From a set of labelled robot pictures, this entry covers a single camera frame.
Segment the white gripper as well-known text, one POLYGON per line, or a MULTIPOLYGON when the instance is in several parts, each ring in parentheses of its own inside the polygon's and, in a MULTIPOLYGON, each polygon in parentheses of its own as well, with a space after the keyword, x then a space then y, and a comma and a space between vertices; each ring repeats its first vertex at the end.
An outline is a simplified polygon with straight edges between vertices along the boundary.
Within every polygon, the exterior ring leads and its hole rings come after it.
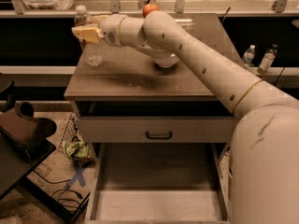
POLYGON ((104 36, 110 46, 121 47, 121 23, 125 18, 126 15, 120 14, 91 16, 91 23, 101 24, 101 30, 97 27, 78 26, 72 28, 72 33, 77 39, 90 43, 99 43, 104 36))

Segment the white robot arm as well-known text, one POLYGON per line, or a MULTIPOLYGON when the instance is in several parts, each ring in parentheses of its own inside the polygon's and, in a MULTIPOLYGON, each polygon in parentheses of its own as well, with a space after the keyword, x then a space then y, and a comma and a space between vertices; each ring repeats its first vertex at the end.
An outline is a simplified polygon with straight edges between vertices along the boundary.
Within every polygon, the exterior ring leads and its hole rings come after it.
POLYGON ((100 147, 88 224, 299 224, 298 102, 231 60, 215 16, 102 30, 65 92, 100 147))

